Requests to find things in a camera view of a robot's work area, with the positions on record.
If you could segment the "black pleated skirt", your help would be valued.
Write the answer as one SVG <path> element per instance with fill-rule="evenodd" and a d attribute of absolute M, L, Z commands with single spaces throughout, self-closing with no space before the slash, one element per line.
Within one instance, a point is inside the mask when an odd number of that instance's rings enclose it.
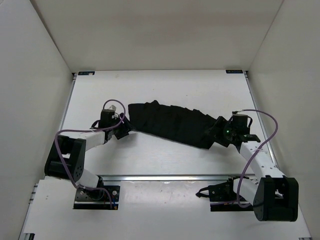
<path fill-rule="evenodd" d="M 134 129 L 142 133 L 207 150 L 215 142 L 210 130 L 216 119 L 197 109 L 154 100 L 129 104 L 128 114 Z"/>

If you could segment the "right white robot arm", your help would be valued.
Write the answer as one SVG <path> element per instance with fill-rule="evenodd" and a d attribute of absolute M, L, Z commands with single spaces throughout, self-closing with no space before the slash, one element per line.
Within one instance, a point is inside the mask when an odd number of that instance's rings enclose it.
<path fill-rule="evenodd" d="M 252 211 L 260 222 L 295 222 L 299 184 L 279 170 L 263 149 L 266 143 L 250 133 L 252 122 L 240 111 L 230 119 L 217 118 L 209 134 L 224 147 L 235 146 L 246 165 L 241 175 L 204 187 L 196 196 L 209 199 L 211 212 Z"/>

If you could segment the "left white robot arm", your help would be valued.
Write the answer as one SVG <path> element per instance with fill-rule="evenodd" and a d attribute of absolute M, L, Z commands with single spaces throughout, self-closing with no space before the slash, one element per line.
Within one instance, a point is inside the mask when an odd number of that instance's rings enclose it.
<path fill-rule="evenodd" d="M 77 131 L 78 136 L 74 137 L 58 134 L 45 163 L 45 175 L 70 180 L 77 188 L 87 189 L 93 199 L 101 198 L 105 192 L 103 180 L 85 169 L 86 151 L 107 143 L 113 136 L 118 140 L 126 137 L 133 129 L 124 113 L 103 109 L 90 130 Z"/>

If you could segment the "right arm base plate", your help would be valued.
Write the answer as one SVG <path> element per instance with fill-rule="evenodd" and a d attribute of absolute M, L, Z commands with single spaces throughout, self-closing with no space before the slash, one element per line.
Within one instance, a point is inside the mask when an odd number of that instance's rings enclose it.
<path fill-rule="evenodd" d="M 250 205 L 242 208 L 237 203 L 236 193 L 233 191 L 233 180 L 208 185 L 201 188 L 196 194 L 198 198 L 209 198 L 211 212 L 252 212 Z"/>

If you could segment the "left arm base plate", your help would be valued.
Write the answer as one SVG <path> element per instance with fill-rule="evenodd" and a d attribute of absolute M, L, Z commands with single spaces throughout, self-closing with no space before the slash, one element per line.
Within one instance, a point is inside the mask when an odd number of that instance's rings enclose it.
<path fill-rule="evenodd" d="M 106 185 L 104 188 L 110 194 L 110 198 L 104 190 L 89 191 L 84 188 L 76 190 L 73 209 L 75 210 L 112 210 L 119 209 L 120 185 Z"/>

